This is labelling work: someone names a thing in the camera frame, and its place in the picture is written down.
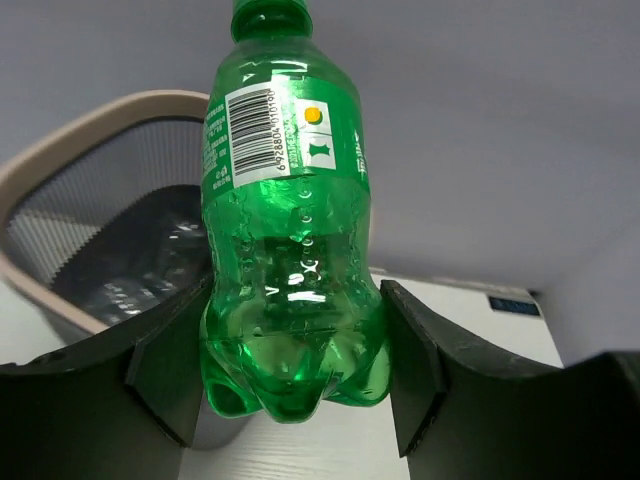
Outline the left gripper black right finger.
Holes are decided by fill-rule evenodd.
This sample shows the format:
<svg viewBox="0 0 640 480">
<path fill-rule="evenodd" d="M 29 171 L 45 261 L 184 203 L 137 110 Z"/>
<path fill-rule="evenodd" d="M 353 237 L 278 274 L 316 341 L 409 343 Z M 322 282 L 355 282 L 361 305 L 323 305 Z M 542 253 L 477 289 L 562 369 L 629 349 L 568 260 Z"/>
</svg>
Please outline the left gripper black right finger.
<svg viewBox="0 0 640 480">
<path fill-rule="evenodd" d="M 401 284 L 381 293 L 398 451 L 413 479 L 635 479 L 639 356 L 559 369 L 435 313 Z"/>
</svg>

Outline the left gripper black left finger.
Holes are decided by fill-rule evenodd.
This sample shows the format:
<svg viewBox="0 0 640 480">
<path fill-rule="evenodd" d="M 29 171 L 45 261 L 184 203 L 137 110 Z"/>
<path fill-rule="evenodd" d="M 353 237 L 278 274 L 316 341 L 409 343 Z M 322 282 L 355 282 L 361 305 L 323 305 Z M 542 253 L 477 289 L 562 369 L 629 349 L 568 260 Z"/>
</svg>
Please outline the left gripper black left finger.
<svg viewBox="0 0 640 480">
<path fill-rule="evenodd" d="M 176 479 L 203 386 L 205 276 L 146 312 L 1 367 L 4 479 Z"/>
</svg>

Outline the green soda bottle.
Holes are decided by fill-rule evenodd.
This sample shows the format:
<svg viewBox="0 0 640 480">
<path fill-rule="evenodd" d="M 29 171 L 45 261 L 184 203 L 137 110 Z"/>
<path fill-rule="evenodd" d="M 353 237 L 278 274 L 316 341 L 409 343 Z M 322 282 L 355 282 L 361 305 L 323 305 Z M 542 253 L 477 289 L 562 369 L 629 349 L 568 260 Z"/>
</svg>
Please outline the green soda bottle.
<svg viewBox="0 0 640 480">
<path fill-rule="evenodd" d="M 359 92 L 302 1 L 237 1 L 204 119 L 201 210 L 214 284 L 200 323 L 212 408 L 308 420 L 388 394 L 390 340 L 368 262 Z"/>
</svg>

